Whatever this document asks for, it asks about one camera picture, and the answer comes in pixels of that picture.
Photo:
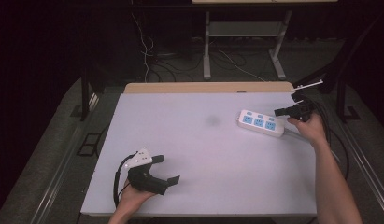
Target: wrist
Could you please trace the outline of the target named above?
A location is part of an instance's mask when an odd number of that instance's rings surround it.
[[[316,150],[319,149],[319,148],[323,148],[323,147],[328,147],[329,146],[328,141],[326,140],[326,138],[323,138],[323,137],[322,138],[311,139],[310,140],[310,144]]]

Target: table leg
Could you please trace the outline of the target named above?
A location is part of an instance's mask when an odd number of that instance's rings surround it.
[[[211,68],[209,64],[209,12],[206,13],[206,38],[204,48],[204,80],[211,79]]]
[[[282,25],[281,25],[281,30],[277,37],[276,46],[274,47],[274,49],[269,50],[271,61],[274,65],[274,68],[276,69],[277,76],[280,80],[286,79],[286,76],[285,76],[284,70],[282,69],[281,63],[279,62],[278,54],[279,54],[279,50],[281,49],[282,42],[284,41],[284,37],[288,29],[288,24],[291,19],[291,15],[292,15],[292,12],[290,10],[287,11],[284,21],[282,22]]]

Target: metal frame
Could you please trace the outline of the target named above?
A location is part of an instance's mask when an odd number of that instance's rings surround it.
[[[211,79],[210,62],[209,62],[209,37],[210,36],[276,36],[277,43],[273,49],[269,50],[271,61],[276,69],[279,80],[285,80],[286,76],[279,62],[278,54],[284,41],[288,24],[291,19],[292,11],[288,10],[285,18],[280,22],[279,33],[270,31],[270,27],[277,29],[278,22],[211,22],[209,19],[209,11],[206,13],[206,35],[204,50],[204,80]],[[236,29],[238,33],[232,33],[231,29]]]

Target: wooden table edge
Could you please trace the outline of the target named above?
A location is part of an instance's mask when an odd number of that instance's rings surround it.
[[[124,93],[293,92],[290,82],[130,83]]]

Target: electrical socket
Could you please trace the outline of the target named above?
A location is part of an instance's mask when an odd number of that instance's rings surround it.
[[[245,123],[251,124],[252,121],[253,121],[253,118],[250,117],[250,116],[244,116],[244,118],[242,119],[242,121],[245,122]]]
[[[282,136],[285,130],[285,120],[249,110],[241,111],[237,119],[237,124],[242,128],[275,137]]]

